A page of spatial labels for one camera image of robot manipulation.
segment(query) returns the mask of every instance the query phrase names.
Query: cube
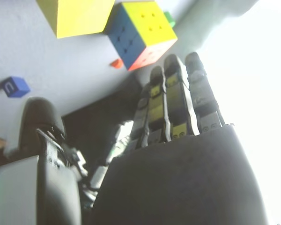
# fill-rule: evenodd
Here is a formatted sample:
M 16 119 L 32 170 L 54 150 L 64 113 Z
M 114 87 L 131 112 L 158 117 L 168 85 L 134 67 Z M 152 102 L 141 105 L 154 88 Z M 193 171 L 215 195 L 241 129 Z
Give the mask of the cube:
M 102 32 L 115 0 L 37 0 L 57 38 Z
M 177 41 L 154 1 L 121 3 L 107 34 L 129 71 L 155 63 Z
M 171 27 L 174 27 L 176 25 L 175 20 L 173 19 L 173 17 L 171 16 L 171 14 L 169 12 L 165 12 L 164 13 L 165 17 L 167 18 L 169 24 Z
M 6 79 L 2 87 L 9 98 L 21 98 L 30 92 L 30 88 L 25 80 L 15 76 Z

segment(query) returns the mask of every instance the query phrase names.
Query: blue block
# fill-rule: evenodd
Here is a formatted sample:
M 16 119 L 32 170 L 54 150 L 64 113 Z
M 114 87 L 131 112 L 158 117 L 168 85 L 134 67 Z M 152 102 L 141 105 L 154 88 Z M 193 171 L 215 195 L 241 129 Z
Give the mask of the blue block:
M 118 13 L 107 35 L 127 69 L 132 66 L 146 48 L 144 41 L 122 5 L 119 6 Z
M 30 88 L 23 78 L 11 76 L 2 84 L 3 90 L 9 98 L 21 98 L 30 92 Z

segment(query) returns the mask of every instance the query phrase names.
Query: letter on blue block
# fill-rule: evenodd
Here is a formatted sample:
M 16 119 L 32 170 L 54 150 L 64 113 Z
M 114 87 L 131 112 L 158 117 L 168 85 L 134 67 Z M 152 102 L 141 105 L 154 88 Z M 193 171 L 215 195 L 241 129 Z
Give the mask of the letter on blue block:
M 23 78 L 12 76 L 3 82 L 3 90 L 9 98 L 21 98 L 30 92 Z

